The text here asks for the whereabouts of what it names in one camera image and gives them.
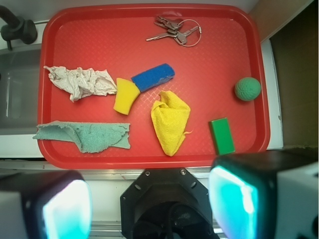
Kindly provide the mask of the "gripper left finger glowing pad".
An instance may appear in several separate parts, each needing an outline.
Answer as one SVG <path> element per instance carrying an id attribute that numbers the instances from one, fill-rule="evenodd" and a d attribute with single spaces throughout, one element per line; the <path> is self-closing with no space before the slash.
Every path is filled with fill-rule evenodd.
<path id="1" fill-rule="evenodd" d="M 87 239 L 93 206 L 74 170 L 0 176 L 2 239 Z"/>

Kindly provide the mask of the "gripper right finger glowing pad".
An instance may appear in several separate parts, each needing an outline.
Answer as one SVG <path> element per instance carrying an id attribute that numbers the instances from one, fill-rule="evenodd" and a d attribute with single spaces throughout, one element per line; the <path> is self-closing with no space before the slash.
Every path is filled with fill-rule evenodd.
<path id="1" fill-rule="evenodd" d="M 267 150 L 217 157 L 209 174 L 213 215 L 229 239 L 316 239 L 319 154 Z"/>

